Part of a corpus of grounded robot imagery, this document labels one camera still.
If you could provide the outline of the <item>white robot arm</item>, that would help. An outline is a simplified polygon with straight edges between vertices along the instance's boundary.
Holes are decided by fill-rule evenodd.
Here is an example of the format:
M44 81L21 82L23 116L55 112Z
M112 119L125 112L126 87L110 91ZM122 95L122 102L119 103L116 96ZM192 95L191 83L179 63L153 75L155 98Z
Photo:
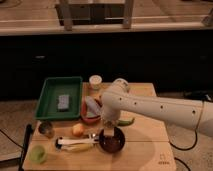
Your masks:
M122 78L103 91L101 101L105 121L117 121L122 111L128 111L213 137L213 102L137 96L130 93L129 83Z

